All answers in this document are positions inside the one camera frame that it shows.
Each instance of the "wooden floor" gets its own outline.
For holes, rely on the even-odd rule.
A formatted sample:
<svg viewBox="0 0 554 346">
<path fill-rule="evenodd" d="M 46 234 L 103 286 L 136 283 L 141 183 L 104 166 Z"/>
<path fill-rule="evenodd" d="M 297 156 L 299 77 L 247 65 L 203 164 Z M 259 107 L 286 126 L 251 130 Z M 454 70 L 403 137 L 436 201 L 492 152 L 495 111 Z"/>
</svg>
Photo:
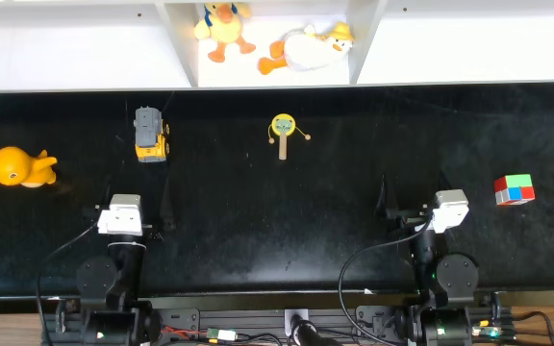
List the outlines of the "wooden floor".
<svg viewBox="0 0 554 346">
<path fill-rule="evenodd" d="M 553 322 L 554 307 L 517 307 L 513 314 L 519 315 L 533 310 L 545 312 Z M 527 321 L 516 322 L 518 331 L 547 334 L 546 323 L 541 317 L 533 317 Z M 36 346 L 39 345 L 41 326 L 36 314 L 0 314 L 0 345 L 1 346 Z M 550 345 L 548 336 L 519 336 L 518 340 L 527 343 Z"/>
</svg>

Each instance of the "yellow toy truck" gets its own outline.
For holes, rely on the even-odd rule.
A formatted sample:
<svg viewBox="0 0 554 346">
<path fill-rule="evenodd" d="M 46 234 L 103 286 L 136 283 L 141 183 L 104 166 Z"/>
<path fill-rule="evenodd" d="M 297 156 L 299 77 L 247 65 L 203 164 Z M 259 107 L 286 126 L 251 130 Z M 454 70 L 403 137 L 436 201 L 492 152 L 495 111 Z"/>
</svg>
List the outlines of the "yellow toy truck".
<svg viewBox="0 0 554 346">
<path fill-rule="evenodd" d="M 140 162 L 165 161 L 170 146 L 166 136 L 170 134 L 168 124 L 164 123 L 162 113 L 154 108 L 144 107 L 136 110 L 136 155 Z"/>
</svg>

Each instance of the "wooden handle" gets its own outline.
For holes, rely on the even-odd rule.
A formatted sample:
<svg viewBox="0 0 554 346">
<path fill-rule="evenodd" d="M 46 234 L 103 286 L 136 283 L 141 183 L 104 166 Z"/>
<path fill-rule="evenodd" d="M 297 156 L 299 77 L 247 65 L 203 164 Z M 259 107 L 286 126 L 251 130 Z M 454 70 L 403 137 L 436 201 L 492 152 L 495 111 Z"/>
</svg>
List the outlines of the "wooden handle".
<svg viewBox="0 0 554 346">
<path fill-rule="evenodd" d="M 279 160 L 288 158 L 288 135 L 282 131 L 279 135 Z"/>
</svg>

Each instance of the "orange duck beak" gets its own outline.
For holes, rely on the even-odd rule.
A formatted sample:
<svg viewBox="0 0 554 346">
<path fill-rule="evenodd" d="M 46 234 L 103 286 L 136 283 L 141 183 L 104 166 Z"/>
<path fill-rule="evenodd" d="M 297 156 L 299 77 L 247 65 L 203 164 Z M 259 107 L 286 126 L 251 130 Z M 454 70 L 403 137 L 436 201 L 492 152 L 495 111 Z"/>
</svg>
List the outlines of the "orange duck beak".
<svg viewBox="0 0 554 346">
<path fill-rule="evenodd" d="M 219 20 L 226 24 L 232 21 L 232 16 L 234 15 L 232 13 L 232 8 L 226 4 L 219 6 L 215 14 L 217 14 L 217 18 L 219 18 Z"/>
</svg>

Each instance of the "green cube face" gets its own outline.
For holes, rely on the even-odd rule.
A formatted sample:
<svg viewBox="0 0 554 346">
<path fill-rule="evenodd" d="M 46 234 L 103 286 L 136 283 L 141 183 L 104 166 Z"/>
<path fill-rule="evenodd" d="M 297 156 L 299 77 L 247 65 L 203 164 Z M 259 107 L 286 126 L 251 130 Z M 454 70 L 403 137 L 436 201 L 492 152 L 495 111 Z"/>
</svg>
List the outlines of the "green cube face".
<svg viewBox="0 0 554 346">
<path fill-rule="evenodd" d="M 514 176 L 506 176 L 508 187 L 527 187 L 533 186 L 531 176 L 529 174 L 518 174 Z"/>
</svg>

